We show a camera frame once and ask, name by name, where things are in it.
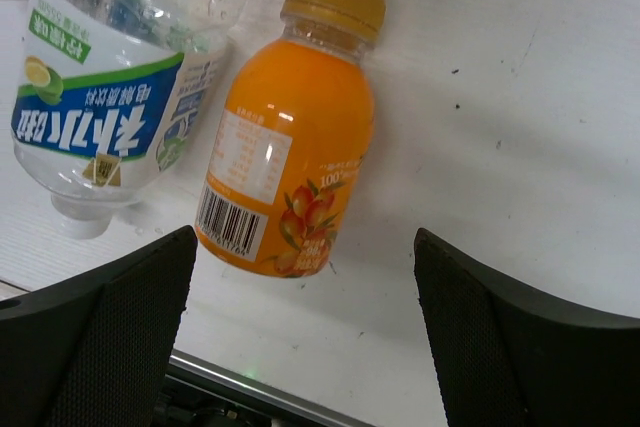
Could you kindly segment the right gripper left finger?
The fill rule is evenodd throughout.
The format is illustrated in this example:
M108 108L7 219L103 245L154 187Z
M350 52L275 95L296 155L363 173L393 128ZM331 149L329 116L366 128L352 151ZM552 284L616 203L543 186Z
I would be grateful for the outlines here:
M4 426L148 426L186 309L192 227L1 303Z

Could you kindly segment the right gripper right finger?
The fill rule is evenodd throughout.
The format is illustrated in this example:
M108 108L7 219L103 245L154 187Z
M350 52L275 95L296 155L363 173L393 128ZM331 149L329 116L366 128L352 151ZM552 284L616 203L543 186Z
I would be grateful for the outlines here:
M638 319L543 292L425 228L414 257L448 425L638 425Z

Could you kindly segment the orange juice bottle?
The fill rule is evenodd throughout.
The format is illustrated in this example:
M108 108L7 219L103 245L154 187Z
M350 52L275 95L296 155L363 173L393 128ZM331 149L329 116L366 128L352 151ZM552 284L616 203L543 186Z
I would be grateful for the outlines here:
M385 0L284 0L281 37L237 73L195 231L222 261L299 278L328 263L362 162L375 102L362 69Z

